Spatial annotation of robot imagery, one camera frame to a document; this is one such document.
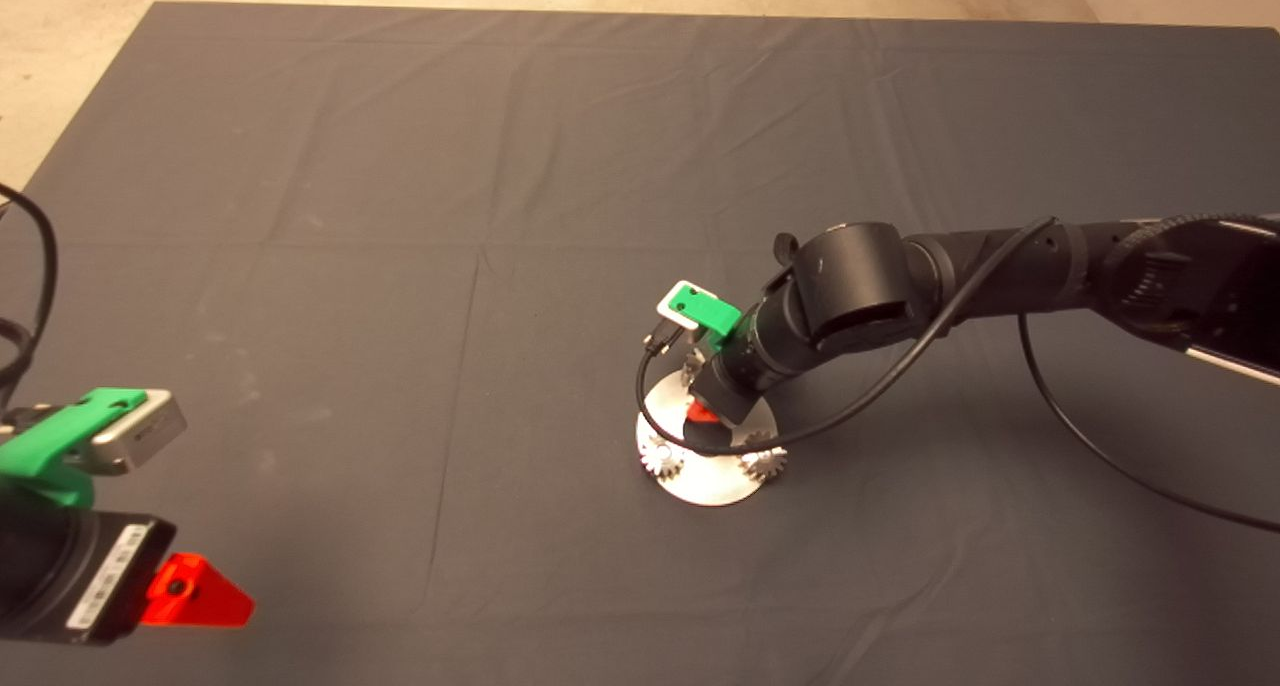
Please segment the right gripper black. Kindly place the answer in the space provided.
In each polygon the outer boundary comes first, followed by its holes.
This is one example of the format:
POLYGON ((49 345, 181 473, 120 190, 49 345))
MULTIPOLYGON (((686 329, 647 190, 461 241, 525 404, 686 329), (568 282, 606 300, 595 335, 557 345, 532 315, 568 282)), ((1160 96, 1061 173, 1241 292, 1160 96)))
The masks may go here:
POLYGON ((776 369, 756 338, 727 340, 692 380, 686 424, 742 425, 776 385, 776 369))

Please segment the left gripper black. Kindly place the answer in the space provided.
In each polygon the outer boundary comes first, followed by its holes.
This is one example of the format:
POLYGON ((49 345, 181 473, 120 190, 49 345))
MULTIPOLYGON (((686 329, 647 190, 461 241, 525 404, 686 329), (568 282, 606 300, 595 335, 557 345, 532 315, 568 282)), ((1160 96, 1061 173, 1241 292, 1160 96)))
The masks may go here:
POLYGON ((140 623, 246 626, 255 600, 210 561, 175 553, 164 562, 175 535, 151 514, 3 506, 3 640, 106 646, 140 623))

